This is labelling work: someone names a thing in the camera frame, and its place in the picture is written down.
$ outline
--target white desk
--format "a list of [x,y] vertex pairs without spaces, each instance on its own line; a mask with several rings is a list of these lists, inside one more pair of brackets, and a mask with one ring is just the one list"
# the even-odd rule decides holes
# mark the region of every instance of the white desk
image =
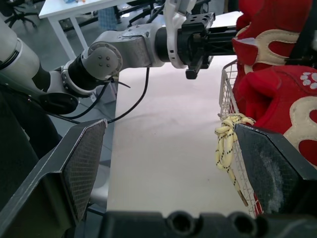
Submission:
[[[214,26],[234,25],[239,15],[219,16]],[[196,80],[187,80],[185,70],[169,63],[151,68],[143,102],[115,123],[108,211],[247,212],[214,159],[221,70],[234,59],[214,57]],[[145,72],[120,73],[131,89],[119,86],[116,116],[139,99]]]
[[130,1],[132,0],[86,0],[86,2],[83,3],[82,0],[79,0],[78,3],[65,3],[64,0],[46,0],[39,17],[47,17],[49,19],[68,57],[73,60],[76,58],[76,55],[59,24],[59,20],[70,18],[83,48],[86,49],[88,46],[75,16]]

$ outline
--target black cable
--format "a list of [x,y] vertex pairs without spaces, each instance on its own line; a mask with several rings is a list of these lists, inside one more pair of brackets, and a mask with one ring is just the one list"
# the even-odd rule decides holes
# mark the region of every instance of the black cable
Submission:
[[106,83],[104,85],[100,94],[97,96],[96,100],[84,112],[82,112],[81,114],[78,114],[76,116],[73,116],[73,117],[64,117],[64,116],[61,116],[61,117],[65,118],[65,119],[77,119],[77,118],[81,118],[82,116],[86,115],[100,101],[100,98],[103,96],[107,86],[108,86],[108,83]]
[[[143,93],[141,95],[141,97],[139,98],[139,100],[129,109],[127,110],[124,114],[120,115],[119,117],[115,118],[115,119],[112,119],[112,120],[109,120],[108,121],[108,124],[110,123],[113,123],[117,120],[120,120],[121,118],[125,117],[126,115],[128,115],[130,112],[132,112],[138,105],[139,103],[143,100],[146,92],[147,92],[147,89],[148,89],[148,84],[149,84],[149,75],[150,75],[150,68],[147,68],[147,73],[146,73],[146,79],[145,79],[145,86],[144,86],[144,90],[143,90]],[[10,92],[11,94],[13,95],[18,95],[19,97],[23,97],[24,99],[26,99],[31,105],[34,106],[35,109],[39,110],[40,112],[42,113],[45,113],[49,116],[52,116],[52,117],[55,117],[55,118],[58,118],[58,119],[62,119],[62,120],[65,120],[65,121],[68,121],[68,122],[71,122],[73,124],[80,124],[81,122],[79,121],[76,121],[76,120],[73,120],[73,119],[76,119],[76,118],[79,118],[79,117],[82,117],[83,115],[85,115],[86,113],[88,113],[96,104],[97,102],[100,100],[100,98],[102,97],[103,93],[105,92],[106,90],[106,86],[105,85],[103,87],[103,89],[101,90],[100,94],[98,95],[98,97],[96,98],[96,100],[91,104],[91,106],[86,109],[83,113],[77,115],[77,116],[74,116],[74,117],[64,117],[64,116],[61,116],[61,115],[57,115],[57,114],[53,114],[53,113],[50,113],[50,112],[47,112],[45,111],[44,109],[42,109],[41,105],[36,101],[34,100],[33,98],[31,98],[29,95],[25,94],[25,93],[22,93],[22,92],[19,92],[13,88],[9,88],[8,86],[4,86],[4,85],[1,85],[0,84],[0,87],[3,88],[4,90],[7,90],[8,92]]]
[[144,86],[144,90],[143,90],[143,93],[142,93],[140,99],[129,110],[127,110],[124,114],[118,116],[115,119],[109,120],[108,124],[113,123],[113,122],[115,122],[117,120],[120,120],[121,118],[125,117],[130,112],[132,112],[132,110],[135,109],[138,106],[138,104],[143,100],[143,98],[144,98],[144,96],[145,96],[145,94],[147,92],[148,84],[149,84],[149,75],[150,75],[150,68],[147,68],[147,74],[146,74],[146,78],[145,78],[145,86]]

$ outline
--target rope knot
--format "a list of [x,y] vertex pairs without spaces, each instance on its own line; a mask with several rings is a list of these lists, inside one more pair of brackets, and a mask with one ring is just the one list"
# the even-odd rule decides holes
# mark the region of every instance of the rope knot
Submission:
[[248,206],[248,202],[241,193],[240,185],[236,179],[236,176],[231,169],[231,163],[233,160],[233,144],[238,140],[236,133],[234,132],[234,126],[237,123],[251,124],[254,125],[255,120],[246,117],[241,113],[229,114],[225,118],[221,127],[215,129],[215,134],[218,136],[218,145],[215,153],[216,165],[219,169],[228,172],[230,180],[232,181],[234,187],[238,191],[241,199],[243,200],[245,206]]

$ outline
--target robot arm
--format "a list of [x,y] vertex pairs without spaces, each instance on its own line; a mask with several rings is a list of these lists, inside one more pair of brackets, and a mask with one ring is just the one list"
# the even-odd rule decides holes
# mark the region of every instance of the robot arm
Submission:
[[[96,87],[107,84],[107,77],[126,68],[160,67],[172,62],[189,69],[195,79],[201,68],[208,68],[213,55],[233,55],[231,39],[235,30],[211,30],[214,14],[187,16],[195,0],[167,0],[166,27],[151,23],[116,32],[102,33],[75,60],[58,70],[46,72],[37,55],[0,20],[1,84],[25,93],[54,114],[68,114],[78,98],[89,97]],[[227,50],[219,44],[227,45]]]

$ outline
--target office chair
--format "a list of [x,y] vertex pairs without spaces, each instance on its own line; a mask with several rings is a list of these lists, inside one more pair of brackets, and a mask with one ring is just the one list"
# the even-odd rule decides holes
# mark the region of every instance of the office chair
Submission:
[[17,20],[21,20],[23,22],[28,21],[28,22],[32,23],[32,26],[34,28],[37,27],[36,24],[32,20],[30,20],[29,18],[26,17],[26,16],[39,16],[37,13],[35,13],[35,12],[22,12],[21,10],[17,9],[18,7],[24,8],[23,6],[21,6],[22,4],[25,3],[24,0],[15,0],[12,2],[8,1],[8,0],[0,0],[0,1],[2,1],[2,5],[6,5],[6,10],[5,10],[4,15],[10,16],[10,17],[7,20],[5,20],[4,22],[9,23],[10,28],[14,25],[14,23]]

